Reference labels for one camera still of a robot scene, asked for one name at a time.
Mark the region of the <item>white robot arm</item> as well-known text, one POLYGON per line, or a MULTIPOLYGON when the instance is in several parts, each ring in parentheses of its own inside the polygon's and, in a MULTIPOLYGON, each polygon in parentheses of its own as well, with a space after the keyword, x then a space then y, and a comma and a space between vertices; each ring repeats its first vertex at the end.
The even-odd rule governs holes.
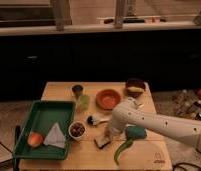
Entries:
POLYGON ((128 97, 112 110, 107 124, 111 136, 120 135, 127 125, 143 127, 169 137, 201 152, 201 121, 143 112, 136 107, 137 101, 128 97))

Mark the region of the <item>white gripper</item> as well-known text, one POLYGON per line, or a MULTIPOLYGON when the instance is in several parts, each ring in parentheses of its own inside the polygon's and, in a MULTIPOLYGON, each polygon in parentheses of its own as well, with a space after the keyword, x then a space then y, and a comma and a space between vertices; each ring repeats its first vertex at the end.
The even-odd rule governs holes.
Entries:
POLYGON ((112 136, 119 136, 120 135, 120 131, 115 128, 111 122, 108 122, 105 128, 105 135, 112 137, 112 136))

